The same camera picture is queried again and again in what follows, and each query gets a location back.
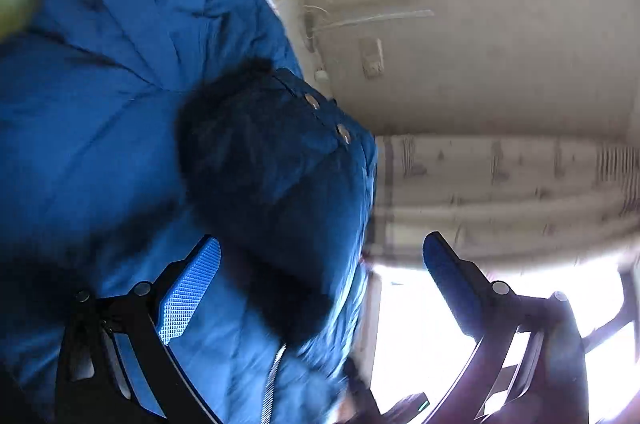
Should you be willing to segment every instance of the blue garment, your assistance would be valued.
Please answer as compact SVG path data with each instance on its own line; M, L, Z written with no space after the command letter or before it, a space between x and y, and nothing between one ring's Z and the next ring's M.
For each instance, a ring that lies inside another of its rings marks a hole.
M124 294L212 234L222 264L174 354L226 424L257 423L286 341L271 422L323 421L376 149L300 79L264 0L44 0L0 46L0 155L0 362L41 415L75 292Z

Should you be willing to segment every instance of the silver screw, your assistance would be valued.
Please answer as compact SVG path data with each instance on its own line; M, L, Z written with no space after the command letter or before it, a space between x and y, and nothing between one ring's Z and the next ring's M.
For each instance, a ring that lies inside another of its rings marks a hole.
M151 285L146 281L141 281L133 287L133 293L136 296L146 296L149 292L151 292Z
M511 289L504 281L496 281L491 285L491 288L494 289L494 292L500 296L504 296L508 294Z
M84 303L91 297L91 294L88 290L81 290L78 294L76 294L76 301L78 303Z

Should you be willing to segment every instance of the snap button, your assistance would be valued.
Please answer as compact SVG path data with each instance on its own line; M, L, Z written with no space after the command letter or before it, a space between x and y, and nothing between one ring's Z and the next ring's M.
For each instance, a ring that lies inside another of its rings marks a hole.
M346 144L351 144L351 134L349 133L349 130L344 127L343 124L338 124L337 130L342 137L342 140L344 140Z
M314 97L310 93L305 93L305 99L311 106L314 107L314 109L320 109L320 104L318 103L318 100L316 100L316 97Z

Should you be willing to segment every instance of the beige curtain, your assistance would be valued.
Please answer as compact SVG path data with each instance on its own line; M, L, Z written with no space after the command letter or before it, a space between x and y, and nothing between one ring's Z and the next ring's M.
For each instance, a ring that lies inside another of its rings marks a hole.
M523 137L379 137L370 263L419 267L439 230L485 269L577 263L640 243L640 153Z

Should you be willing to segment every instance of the blue coat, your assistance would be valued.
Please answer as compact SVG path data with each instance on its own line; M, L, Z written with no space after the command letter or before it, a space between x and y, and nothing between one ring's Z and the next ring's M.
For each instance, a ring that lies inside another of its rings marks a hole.
M300 79L264 0L44 0L0 46L0 155L0 362L42 416L74 293L121 295L212 234L222 265L174 354L226 424L258 423L287 343L271 422L323 422L376 149Z

